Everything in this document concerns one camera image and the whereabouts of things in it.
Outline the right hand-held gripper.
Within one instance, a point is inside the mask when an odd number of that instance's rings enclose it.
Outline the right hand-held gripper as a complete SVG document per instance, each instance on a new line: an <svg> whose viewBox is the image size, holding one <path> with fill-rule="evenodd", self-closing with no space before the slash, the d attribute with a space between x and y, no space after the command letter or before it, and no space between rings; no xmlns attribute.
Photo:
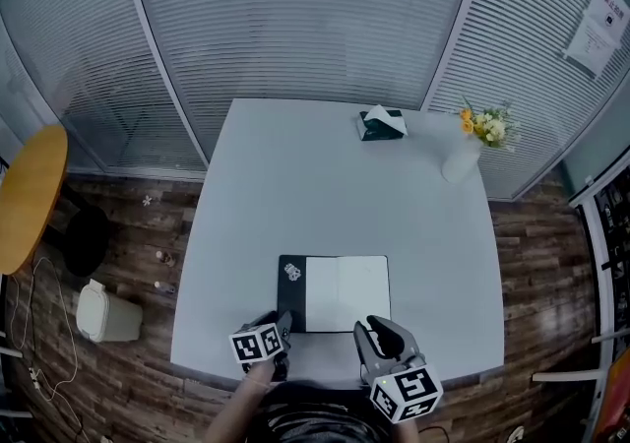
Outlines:
<svg viewBox="0 0 630 443"><path fill-rule="evenodd" d="M368 315L366 320L376 340L360 321L354 324L353 337L372 406L393 424L432 413L444 391L412 333L380 316Z"/></svg>

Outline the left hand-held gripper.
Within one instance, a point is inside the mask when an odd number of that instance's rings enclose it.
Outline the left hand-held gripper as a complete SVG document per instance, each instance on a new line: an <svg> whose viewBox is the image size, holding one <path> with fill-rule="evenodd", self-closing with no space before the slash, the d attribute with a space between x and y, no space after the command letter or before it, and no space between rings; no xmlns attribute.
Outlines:
<svg viewBox="0 0 630 443"><path fill-rule="evenodd" d="M276 310L272 310L243 324L238 332L230 335L235 360L243 371L247 373L254 364L271 360L275 366L272 380L285 381L289 369L291 326L290 310L280 317Z"/></svg>

